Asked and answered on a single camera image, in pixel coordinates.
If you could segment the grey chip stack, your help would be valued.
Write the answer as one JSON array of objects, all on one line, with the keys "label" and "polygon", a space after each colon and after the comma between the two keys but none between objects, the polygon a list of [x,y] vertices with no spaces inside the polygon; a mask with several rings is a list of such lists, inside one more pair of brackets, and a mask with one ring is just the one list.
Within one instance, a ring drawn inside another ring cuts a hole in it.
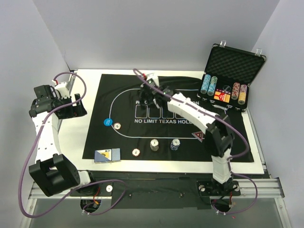
[{"label": "grey chip stack", "polygon": [[150,141],[150,149],[152,150],[152,151],[158,151],[158,149],[159,149],[159,142],[158,142],[158,140],[157,139],[152,139],[151,141]]}]

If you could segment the blue chip stack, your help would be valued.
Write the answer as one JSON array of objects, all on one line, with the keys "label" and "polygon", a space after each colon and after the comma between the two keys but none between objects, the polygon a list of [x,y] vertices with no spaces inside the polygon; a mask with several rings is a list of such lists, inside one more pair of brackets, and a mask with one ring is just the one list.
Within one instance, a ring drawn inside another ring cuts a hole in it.
[{"label": "blue chip stack", "polygon": [[172,151],[176,151],[176,150],[178,150],[179,146],[180,146],[180,140],[179,139],[173,139],[171,144],[170,144],[170,149]]}]

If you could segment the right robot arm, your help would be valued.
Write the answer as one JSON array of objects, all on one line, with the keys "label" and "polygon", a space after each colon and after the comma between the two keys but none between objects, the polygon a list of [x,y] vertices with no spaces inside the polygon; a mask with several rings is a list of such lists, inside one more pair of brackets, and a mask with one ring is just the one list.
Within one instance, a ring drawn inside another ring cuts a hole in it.
[{"label": "right robot arm", "polygon": [[228,165],[234,132],[227,126],[230,118],[226,114],[210,112],[185,97],[180,91],[166,86],[157,86],[152,80],[140,85],[141,104],[166,108],[195,125],[205,136],[204,150],[211,156],[213,163],[213,191],[223,194],[229,189],[231,171]]}]

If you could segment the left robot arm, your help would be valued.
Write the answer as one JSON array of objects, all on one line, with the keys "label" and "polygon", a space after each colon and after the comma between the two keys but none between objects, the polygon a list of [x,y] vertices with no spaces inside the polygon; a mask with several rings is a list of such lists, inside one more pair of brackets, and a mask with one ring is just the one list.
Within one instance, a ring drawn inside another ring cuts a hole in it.
[{"label": "left robot arm", "polygon": [[30,176],[48,197],[67,189],[81,186],[82,192],[91,196],[98,184],[88,171],[79,171],[62,154],[59,145],[59,121],[87,114],[81,101],[71,105],[72,97],[67,83],[34,88],[37,98],[32,102],[29,115],[38,136],[35,164],[30,165]]}]

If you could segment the blue small blind button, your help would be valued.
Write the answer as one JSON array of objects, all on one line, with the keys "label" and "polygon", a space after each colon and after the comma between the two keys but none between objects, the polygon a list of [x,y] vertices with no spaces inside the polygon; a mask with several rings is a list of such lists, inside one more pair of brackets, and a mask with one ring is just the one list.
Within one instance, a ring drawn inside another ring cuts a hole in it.
[{"label": "blue small blind button", "polygon": [[111,118],[104,119],[105,126],[111,126],[113,124],[113,120]]}]

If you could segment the red white 100 chip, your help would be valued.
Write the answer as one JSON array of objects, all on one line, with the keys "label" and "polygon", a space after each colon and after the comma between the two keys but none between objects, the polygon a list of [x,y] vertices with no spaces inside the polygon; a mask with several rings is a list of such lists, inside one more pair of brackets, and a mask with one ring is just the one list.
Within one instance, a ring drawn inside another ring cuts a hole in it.
[{"label": "red white 100 chip", "polygon": [[116,129],[116,130],[120,130],[121,127],[122,127],[122,125],[121,125],[120,123],[114,123],[114,124],[113,124],[113,127],[114,127],[114,129]]}]

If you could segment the red white chip front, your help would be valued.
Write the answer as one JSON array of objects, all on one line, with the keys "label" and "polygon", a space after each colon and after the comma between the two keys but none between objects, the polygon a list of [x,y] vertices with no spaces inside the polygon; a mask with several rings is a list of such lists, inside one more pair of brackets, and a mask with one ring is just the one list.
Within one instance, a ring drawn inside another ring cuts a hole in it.
[{"label": "red white chip front", "polygon": [[137,149],[137,148],[133,149],[133,151],[132,151],[132,155],[135,156],[135,157],[139,156],[140,153],[141,153],[140,150]]}]

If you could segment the light blue chip row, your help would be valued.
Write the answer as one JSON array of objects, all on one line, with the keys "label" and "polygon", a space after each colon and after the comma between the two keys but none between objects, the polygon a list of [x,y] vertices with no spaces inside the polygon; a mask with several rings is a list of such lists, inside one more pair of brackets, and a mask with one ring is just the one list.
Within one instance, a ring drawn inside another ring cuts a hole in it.
[{"label": "light blue chip row", "polygon": [[210,84],[210,80],[211,80],[211,75],[206,74],[203,78],[202,85],[201,85],[201,88],[200,88],[200,92],[202,94],[207,93],[208,88],[209,88],[209,84]]}]

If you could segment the red triangle dealer marker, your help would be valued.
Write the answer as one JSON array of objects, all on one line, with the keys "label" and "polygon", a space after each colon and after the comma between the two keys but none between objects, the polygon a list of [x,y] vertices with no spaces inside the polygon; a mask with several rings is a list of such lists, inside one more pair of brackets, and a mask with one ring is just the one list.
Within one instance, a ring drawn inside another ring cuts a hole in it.
[{"label": "red triangle dealer marker", "polygon": [[204,133],[202,131],[194,132],[192,135],[200,142],[204,140]]}]

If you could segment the green chip row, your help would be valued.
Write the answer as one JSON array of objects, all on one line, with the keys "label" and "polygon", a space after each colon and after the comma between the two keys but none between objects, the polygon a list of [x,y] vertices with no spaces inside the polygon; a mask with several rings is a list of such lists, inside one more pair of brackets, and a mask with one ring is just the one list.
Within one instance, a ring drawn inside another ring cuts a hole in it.
[{"label": "green chip row", "polygon": [[213,76],[210,79],[207,95],[212,96],[215,93],[216,84],[217,84],[218,78],[216,76]]}]

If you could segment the red card deck in case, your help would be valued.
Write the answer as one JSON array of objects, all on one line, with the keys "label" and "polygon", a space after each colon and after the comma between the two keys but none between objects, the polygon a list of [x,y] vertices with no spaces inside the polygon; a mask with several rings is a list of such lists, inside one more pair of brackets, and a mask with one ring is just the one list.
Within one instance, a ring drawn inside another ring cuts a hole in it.
[{"label": "red card deck in case", "polygon": [[214,93],[214,99],[221,102],[229,103],[231,98],[231,93],[223,89],[216,89]]}]

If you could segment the red chip row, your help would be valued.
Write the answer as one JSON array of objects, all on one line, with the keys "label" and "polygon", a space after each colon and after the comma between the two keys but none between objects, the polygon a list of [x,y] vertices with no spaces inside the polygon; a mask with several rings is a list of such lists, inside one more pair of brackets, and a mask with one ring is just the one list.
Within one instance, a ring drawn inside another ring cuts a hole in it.
[{"label": "red chip row", "polygon": [[240,83],[235,82],[235,83],[233,84],[232,92],[231,92],[231,98],[232,98],[233,100],[237,100],[237,99],[238,99],[239,91],[240,91]]}]

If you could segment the yellow chip row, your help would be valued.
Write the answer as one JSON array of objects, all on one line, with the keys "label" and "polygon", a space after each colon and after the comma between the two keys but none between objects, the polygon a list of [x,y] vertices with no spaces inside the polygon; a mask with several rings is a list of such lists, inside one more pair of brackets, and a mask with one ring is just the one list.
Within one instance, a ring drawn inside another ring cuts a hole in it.
[{"label": "yellow chip row", "polygon": [[238,96],[238,104],[244,105],[246,102],[246,96],[247,96],[247,85],[241,85]]}]

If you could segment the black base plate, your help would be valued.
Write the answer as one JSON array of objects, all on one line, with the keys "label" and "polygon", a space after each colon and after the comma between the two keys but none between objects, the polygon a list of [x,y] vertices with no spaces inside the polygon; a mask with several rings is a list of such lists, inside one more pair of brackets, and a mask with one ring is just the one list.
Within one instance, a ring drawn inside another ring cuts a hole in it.
[{"label": "black base plate", "polygon": [[228,207],[231,196],[240,196],[238,182],[226,186],[210,174],[93,171],[99,184],[78,190],[73,197],[111,197],[115,209],[209,209],[210,197]]}]

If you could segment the aluminium rail frame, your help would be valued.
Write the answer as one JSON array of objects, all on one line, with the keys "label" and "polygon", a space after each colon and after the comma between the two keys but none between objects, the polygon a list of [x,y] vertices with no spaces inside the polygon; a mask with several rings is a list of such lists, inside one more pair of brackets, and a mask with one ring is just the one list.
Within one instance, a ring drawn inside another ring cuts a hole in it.
[{"label": "aluminium rail frame", "polygon": [[[69,81],[67,82],[67,86],[71,93],[72,83],[74,82],[75,78],[79,77],[79,75],[76,72],[68,72],[67,74],[70,76]],[[59,73],[52,80],[55,85],[59,84],[59,82],[57,81],[57,78],[60,77],[61,75],[62,74]],[[76,100],[74,102],[71,102],[71,105],[74,105],[78,101],[82,101],[83,98],[84,98],[83,95],[77,94]],[[36,134],[36,138],[34,140],[33,146],[23,165],[20,179],[19,179],[19,186],[18,186],[18,204],[19,204],[20,211],[25,217],[30,218],[30,219],[39,218],[39,217],[42,217],[45,215],[45,213],[41,213],[41,214],[37,214],[37,215],[27,213],[23,207],[23,202],[22,202],[22,185],[23,185],[25,169],[28,167],[28,162],[29,162],[33,152],[35,150],[37,150],[37,145],[38,145],[38,136]],[[252,203],[248,207],[238,210],[238,213],[242,213],[242,212],[250,209],[256,203],[258,198],[274,198],[276,203],[279,203],[279,201],[281,201],[283,199],[283,197],[284,197],[283,188],[280,185],[281,183],[280,183],[279,179],[272,179],[272,178],[251,179],[249,176],[246,176],[246,175],[243,175],[240,173],[234,173],[232,170],[233,166],[229,163],[230,160],[231,160],[231,157],[228,157],[228,165],[229,165],[229,168],[231,171],[231,181],[238,182],[238,186],[239,186],[239,190],[240,190],[240,197],[243,196],[243,197],[248,197],[248,198],[253,199]],[[87,187],[94,186],[97,184],[99,184],[99,182],[95,181],[93,179],[93,181],[89,184],[86,184],[83,186],[78,186],[74,189],[67,189],[67,190],[65,190],[67,192],[66,195],[64,195],[60,199],[60,201],[63,201],[66,197],[70,196],[75,191],[85,190]]]}]

